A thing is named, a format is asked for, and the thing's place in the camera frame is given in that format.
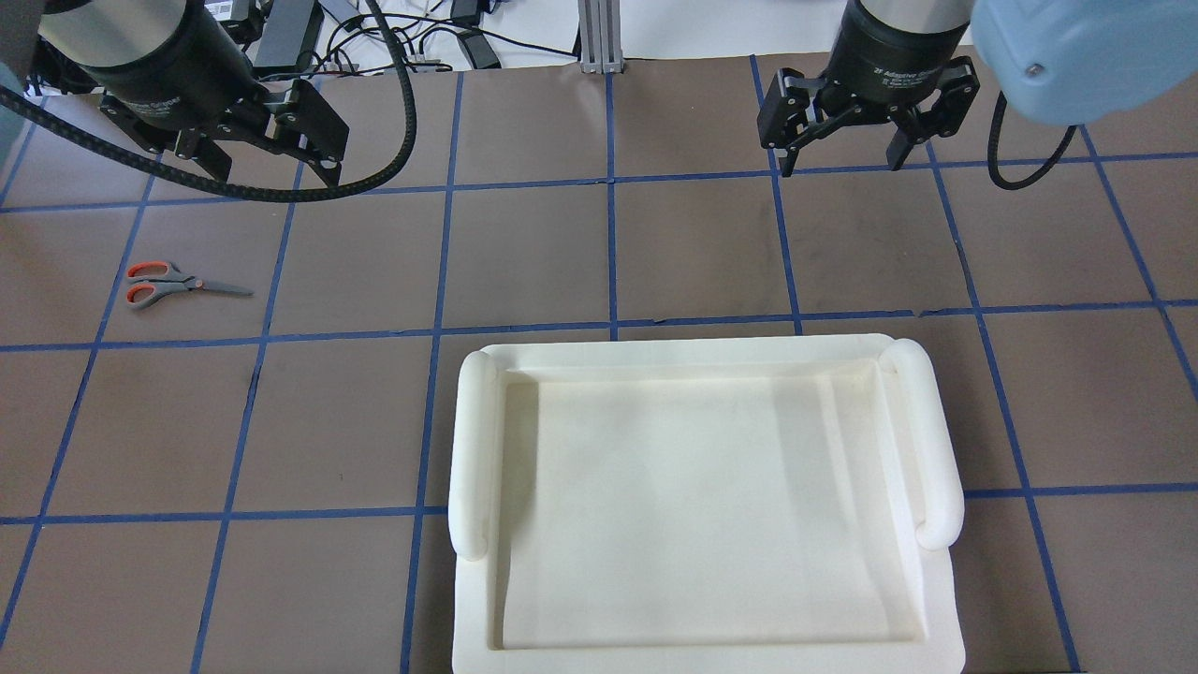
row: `scissors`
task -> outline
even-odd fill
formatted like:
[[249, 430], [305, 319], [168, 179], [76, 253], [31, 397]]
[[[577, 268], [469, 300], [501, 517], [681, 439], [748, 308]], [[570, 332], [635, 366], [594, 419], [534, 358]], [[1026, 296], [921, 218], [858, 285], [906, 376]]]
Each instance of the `scissors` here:
[[180, 271], [174, 262], [162, 260], [138, 262], [129, 267], [126, 277], [133, 285], [125, 293], [125, 300], [134, 309], [144, 309], [167, 295], [190, 290], [207, 290], [225, 295], [254, 293], [249, 287], [196, 278]]

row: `black cylindrical robot wrist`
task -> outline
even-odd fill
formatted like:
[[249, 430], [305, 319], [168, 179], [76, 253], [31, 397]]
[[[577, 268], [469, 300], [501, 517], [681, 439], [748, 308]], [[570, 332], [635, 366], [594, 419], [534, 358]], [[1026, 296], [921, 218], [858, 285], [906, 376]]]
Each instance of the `black cylindrical robot wrist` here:
[[952, 59], [968, 24], [915, 34], [873, 17], [861, 0], [845, 8], [840, 35], [824, 77], [875, 103], [915, 103], [936, 91], [940, 71]]
[[[202, 1], [187, 0], [173, 26], [164, 23], [170, 18], [164, 12], [175, 2], [149, 0], [162, 4], [145, 14], [121, 17], [128, 23], [104, 14], [105, 2], [60, 0], [55, 8], [62, 13], [111, 20], [97, 20], [89, 35], [54, 34], [46, 30], [47, 19], [54, 19], [46, 17], [43, 32], [50, 32], [50, 42], [68, 54], [92, 54], [80, 67], [146, 123], [168, 130], [198, 127], [219, 117], [237, 99], [253, 96], [258, 84], [248, 59]], [[141, 34], [139, 19], [149, 22]], [[80, 40], [90, 44], [74, 44]]]

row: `tray armrest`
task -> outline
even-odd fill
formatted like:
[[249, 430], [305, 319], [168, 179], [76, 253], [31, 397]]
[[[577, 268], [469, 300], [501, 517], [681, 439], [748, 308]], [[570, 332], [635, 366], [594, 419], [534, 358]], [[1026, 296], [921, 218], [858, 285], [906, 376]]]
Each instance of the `tray armrest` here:
[[915, 540], [928, 551], [951, 546], [964, 522], [964, 493], [952, 456], [949, 427], [927, 353], [910, 340], [897, 340], [878, 357], [884, 374], [897, 375], [924, 490], [924, 522]]
[[498, 480], [503, 389], [490, 356], [466, 357], [458, 378], [453, 463], [449, 470], [449, 540], [458, 555], [486, 555], [495, 482]]

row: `scissor blade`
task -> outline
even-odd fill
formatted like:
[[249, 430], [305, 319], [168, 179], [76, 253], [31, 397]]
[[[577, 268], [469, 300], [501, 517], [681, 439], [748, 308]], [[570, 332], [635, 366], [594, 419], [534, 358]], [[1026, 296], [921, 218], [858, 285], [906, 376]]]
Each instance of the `scissor blade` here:
[[230, 285], [228, 283], [220, 283], [219, 280], [205, 280], [199, 287], [200, 290], [207, 290], [208, 292], [223, 292], [225, 295], [253, 295], [254, 291], [249, 287], [242, 287], [241, 285]]

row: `orange scissor handle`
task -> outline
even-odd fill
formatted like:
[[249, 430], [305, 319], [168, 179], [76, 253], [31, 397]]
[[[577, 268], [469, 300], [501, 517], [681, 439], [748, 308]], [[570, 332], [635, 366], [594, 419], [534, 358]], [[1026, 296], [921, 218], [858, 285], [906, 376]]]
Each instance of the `orange scissor handle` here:
[[132, 304], [135, 309], [143, 309], [167, 295], [169, 295], [169, 292], [163, 292], [162, 289], [153, 283], [135, 283], [129, 285], [129, 289], [125, 292], [125, 300]]
[[126, 273], [129, 278], [139, 278], [143, 275], [165, 275], [173, 271], [174, 265], [162, 260], [151, 260], [146, 262], [138, 262], [129, 267]]

